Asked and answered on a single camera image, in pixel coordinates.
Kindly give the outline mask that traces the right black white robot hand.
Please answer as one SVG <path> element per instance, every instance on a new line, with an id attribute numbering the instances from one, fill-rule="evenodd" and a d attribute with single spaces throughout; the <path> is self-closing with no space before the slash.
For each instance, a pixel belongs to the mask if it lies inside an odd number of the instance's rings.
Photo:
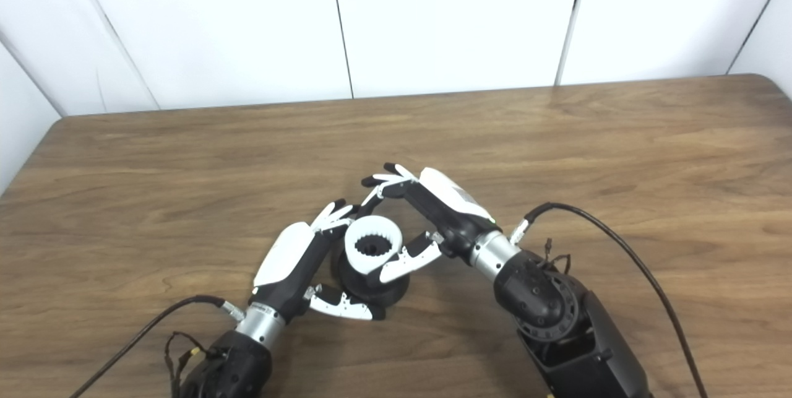
<path id="1" fill-rule="evenodd" d="M 415 254 L 402 249 L 395 259 L 385 262 L 379 273 L 380 282 L 401 279 L 441 255 L 475 266 L 484 246 L 483 238 L 501 230 L 492 215 L 439 170 L 426 167 L 415 176 L 395 163 L 385 163 L 384 169 L 385 173 L 360 181 L 371 192 L 360 204 L 357 217 L 371 215 L 384 199 L 405 199 L 436 231 L 419 235 Z"/>

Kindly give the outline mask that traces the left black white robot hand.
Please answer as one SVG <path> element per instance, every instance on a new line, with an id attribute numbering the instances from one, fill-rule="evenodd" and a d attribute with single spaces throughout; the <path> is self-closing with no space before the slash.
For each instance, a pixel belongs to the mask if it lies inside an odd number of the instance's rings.
<path id="1" fill-rule="evenodd" d="M 309 309 L 345 319 L 383 320 L 383 307 L 345 289 L 312 283 L 357 209 L 339 199 L 327 204 L 311 223 L 296 222 L 283 229 L 255 274 L 249 302 L 271 308 L 286 324 Z"/>

